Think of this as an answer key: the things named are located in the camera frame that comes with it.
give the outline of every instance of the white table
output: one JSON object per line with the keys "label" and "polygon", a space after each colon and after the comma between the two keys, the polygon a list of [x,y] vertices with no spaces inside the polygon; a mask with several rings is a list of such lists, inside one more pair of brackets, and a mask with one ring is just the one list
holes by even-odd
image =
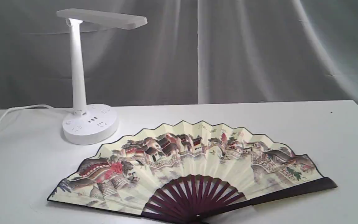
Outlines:
{"label": "white table", "polygon": [[[358,223],[358,106],[353,101],[116,108],[118,132],[103,143],[161,123],[205,120],[246,127],[308,153],[338,188],[232,211],[213,223]],[[62,138],[66,112],[50,109],[9,114],[0,128],[0,223],[158,223],[83,207],[47,202],[56,184],[95,155],[100,144],[76,146]]]}

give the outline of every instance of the desk lamp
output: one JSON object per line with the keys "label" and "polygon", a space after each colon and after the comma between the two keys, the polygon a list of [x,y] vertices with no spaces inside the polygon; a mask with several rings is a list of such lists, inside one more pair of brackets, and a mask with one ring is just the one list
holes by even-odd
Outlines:
{"label": "desk lamp", "polygon": [[86,104],[84,68],[82,64],[80,24],[83,21],[106,27],[132,30],[147,24],[146,17],[100,12],[84,9],[65,9],[56,12],[70,27],[71,75],[73,112],[63,120],[63,132],[68,141],[78,145],[98,143],[118,129],[118,115],[111,106]]}

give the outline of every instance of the gray curtain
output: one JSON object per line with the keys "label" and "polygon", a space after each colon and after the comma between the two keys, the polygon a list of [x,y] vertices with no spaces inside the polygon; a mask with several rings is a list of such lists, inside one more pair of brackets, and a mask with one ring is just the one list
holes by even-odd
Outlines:
{"label": "gray curtain", "polygon": [[149,21],[81,25],[88,103],[358,103],[358,0],[0,0],[0,108],[71,106],[70,7]]}

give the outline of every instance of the hand fan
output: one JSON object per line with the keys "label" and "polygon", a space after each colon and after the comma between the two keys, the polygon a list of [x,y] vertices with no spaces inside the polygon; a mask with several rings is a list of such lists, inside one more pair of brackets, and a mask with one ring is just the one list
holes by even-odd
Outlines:
{"label": "hand fan", "polygon": [[308,155],[264,134],[185,121],[102,145],[49,201],[171,223],[337,187]]}

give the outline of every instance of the white cable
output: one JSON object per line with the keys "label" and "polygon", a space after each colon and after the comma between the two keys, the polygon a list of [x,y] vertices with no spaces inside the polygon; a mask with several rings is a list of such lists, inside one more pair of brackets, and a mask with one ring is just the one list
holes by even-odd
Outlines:
{"label": "white cable", "polygon": [[11,112],[11,111],[14,111],[14,110],[22,110],[22,109],[28,109],[28,108],[34,108],[34,107],[46,107],[46,108],[49,108],[49,109],[55,109],[53,106],[49,106],[49,105],[45,105],[45,104],[12,107],[12,108],[7,109],[7,110],[1,115],[1,117],[0,117],[0,123],[1,123],[1,120],[2,120],[9,112]]}

